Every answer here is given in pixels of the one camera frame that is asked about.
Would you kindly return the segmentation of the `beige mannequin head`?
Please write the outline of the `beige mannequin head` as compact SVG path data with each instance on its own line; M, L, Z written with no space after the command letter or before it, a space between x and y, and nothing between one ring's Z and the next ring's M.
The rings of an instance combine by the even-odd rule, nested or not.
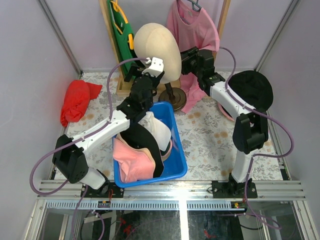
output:
M178 80L181 76L182 59L176 39L170 30L159 23L147 23L135 34L134 52L139 58L163 60L164 76L161 84Z

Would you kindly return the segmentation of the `pink bucket hat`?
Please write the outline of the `pink bucket hat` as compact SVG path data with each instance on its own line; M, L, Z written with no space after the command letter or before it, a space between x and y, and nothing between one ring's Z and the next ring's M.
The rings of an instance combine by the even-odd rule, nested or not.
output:
M218 109L229 121L232 121L232 122L235 121L220 103L218 103Z

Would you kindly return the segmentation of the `black bucket hat beige brim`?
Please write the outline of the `black bucket hat beige brim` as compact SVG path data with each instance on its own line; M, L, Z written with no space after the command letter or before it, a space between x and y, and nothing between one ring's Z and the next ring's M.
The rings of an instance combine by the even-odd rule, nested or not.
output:
M228 85L245 102L267 111L273 104L274 94L269 80L261 73L246 70L233 75Z

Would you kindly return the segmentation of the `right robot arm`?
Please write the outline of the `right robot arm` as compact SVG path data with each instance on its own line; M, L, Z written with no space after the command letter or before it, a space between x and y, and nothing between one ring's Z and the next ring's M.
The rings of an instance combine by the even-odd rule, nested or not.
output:
M244 198L256 187L251 178L253 157L269 138L267 119L215 71L214 56L209 49L192 47L180 55L181 73L195 75L199 88L221 104L234 120L232 141L237 149L234 168L227 182L212 182L213 197Z

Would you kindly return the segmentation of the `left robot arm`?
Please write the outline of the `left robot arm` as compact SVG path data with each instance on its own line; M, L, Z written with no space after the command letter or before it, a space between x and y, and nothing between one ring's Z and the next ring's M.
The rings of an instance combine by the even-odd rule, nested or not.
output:
M108 178L88 166L86 158L97 147L150 115L156 87L164 74L162 59L154 57L148 60L147 67L132 84L129 96L111 111L110 117L78 136L64 134L58 138L52 162L68 182L82 183L101 198L109 193Z

